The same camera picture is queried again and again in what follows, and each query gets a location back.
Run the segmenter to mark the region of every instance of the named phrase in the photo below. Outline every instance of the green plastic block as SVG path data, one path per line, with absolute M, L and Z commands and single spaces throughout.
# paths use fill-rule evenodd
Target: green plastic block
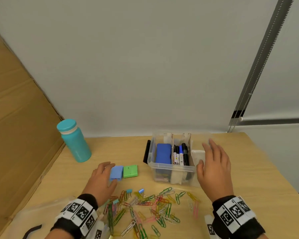
M 137 165 L 124 166 L 123 177 L 130 178 L 137 176 Z

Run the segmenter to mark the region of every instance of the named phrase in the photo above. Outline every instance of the white wall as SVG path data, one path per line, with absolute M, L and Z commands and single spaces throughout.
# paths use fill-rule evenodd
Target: white wall
M 86 136 L 226 131 L 277 0 L 0 0 L 0 34 Z
M 243 118 L 299 118 L 299 0 L 291 6 Z
M 234 131 L 247 133 L 299 192 L 299 124 L 237 126 Z

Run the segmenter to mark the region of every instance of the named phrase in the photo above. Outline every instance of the wristband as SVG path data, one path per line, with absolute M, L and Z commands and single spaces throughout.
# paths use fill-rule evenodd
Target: wristband
M 215 219 L 212 226 L 223 239 L 256 239 L 265 233 L 255 213 L 241 197 L 220 198 L 213 202 L 213 208 Z
M 91 194 L 82 194 L 70 201 L 55 218 L 53 229 L 62 229 L 70 233 L 74 239 L 86 236 L 97 219 L 98 204 Z

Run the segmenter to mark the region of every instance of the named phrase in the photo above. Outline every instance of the hand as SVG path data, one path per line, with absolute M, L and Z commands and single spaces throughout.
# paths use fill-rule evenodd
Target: hand
M 100 163 L 98 168 L 93 170 L 91 178 L 82 191 L 82 194 L 93 195 L 99 207 L 110 198 L 117 186 L 116 179 L 111 182 L 110 186 L 107 186 L 110 179 L 111 168 L 114 166 L 115 164 L 111 162 Z
M 231 163 L 224 149 L 212 139 L 210 146 L 203 143 L 205 149 L 205 166 L 202 160 L 197 168 L 197 178 L 203 191 L 211 202 L 228 195 L 234 195 L 231 181 Z

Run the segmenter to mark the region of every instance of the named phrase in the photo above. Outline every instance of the clear plastic container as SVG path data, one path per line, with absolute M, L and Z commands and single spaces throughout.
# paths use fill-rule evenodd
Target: clear plastic container
M 200 159 L 205 160 L 205 151 L 196 149 L 192 152 L 193 138 L 196 137 L 195 143 L 208 142 L 211 137 L 210 133 L 198 134 L 192 132 L 155 132 L 153 133 L 149 147 L 147 164 L 151 167 L 155 181 L 168 182 L 170 184 L 190 185 L 199 187 L 197 180 L 196 165 Z M 185 143 L 188 147 L 189 166 L 156 163 L 156 147 L 158 143 L 171 144 L 171 161 L 173 161 L 174 145 Z

